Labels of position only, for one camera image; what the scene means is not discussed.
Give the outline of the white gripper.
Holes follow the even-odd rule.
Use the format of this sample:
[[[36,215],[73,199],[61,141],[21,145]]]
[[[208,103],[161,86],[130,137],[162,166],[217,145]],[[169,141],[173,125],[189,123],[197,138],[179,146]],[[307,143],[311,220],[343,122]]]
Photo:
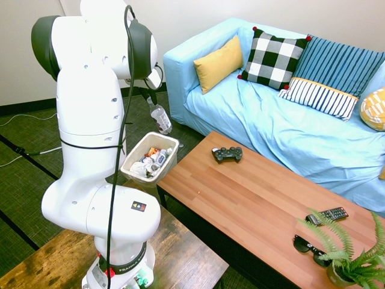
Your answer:
[[[158,100],[156,97],[155,90],[159,89],[160,86],[162,86],[162,79],[155,68],[153,68],[151,70],[151,73],[146,77],[146,85],[148,86],[148,88],[150,88],[150,92],[149,92],[149,89],[146,89],[146,93],[147,93],[146,98],[151,97],[152,102],[154,104],[157,104]]]

